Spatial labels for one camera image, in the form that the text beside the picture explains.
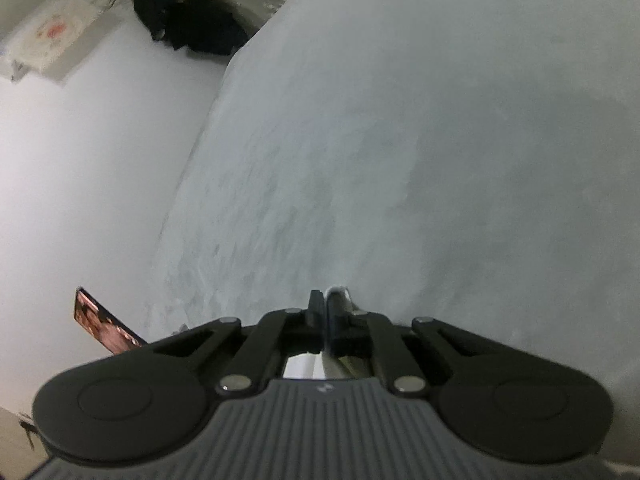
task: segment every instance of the phone screen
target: phone screen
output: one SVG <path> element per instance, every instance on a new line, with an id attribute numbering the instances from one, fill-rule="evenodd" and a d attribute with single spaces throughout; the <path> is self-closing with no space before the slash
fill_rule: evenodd
<path id="1" fill-rule="evenodd" d="M 146 341 L 120 322 L 80 287 L 76 290 L 74 319 L 113 354 L 145 345 Z"/>

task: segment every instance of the black object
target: black object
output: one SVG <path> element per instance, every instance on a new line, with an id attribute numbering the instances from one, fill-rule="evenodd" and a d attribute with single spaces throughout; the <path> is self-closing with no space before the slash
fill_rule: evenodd
<path id="1" fill-rule="evenodd" d="M 224 0 L 133 0 L 133 4 L 151 37 L 175 50 L 186 45 L 195 52 L 229 56 L 249 41 Z"/>

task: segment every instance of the gray ribbed panel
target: gray ribbed panel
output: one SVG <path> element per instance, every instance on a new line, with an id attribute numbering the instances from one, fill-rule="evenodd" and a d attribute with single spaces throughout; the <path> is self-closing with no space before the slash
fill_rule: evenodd
<path id="1" fill-rule="evenodd" d="M 333 389 L 323 388 L 329 385 Z M 377 379 L 275 380 L 224 402 L 202 433 L 156 462 L 121 469 L 54 459 L 34 480 L 611 480 L 593 457 L 557 466 L 502 462 L 469 447 L 420 400 Z"/>

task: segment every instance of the silver screw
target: silver screw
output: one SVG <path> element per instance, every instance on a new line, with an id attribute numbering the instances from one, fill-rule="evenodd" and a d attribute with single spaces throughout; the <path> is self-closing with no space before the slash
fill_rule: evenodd
<path id="1" fill-rule="evenodd" d="M 394 381 L 394 388 L 404 394 L 414 394 L 425 388 L 427 383 L 424 379 L 415 375 L 403 375 Z"/>
<path id="2" fill-rule="evenodd" d="M 220 379 L 220 388 L 226 392 L 241 392 L 251 386 L 251 379 L 246 375 L 227 375 Z"/>

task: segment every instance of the white cloth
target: white cloth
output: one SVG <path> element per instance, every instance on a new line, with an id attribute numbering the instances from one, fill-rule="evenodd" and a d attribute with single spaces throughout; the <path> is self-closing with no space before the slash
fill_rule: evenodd
<path id="1" fill-rule="evenodd" d="M 640 0 L 289 0 L 228 69 L 144 335 L 343 283 L 593 374 L 640 463 L 639 45 Z"/>

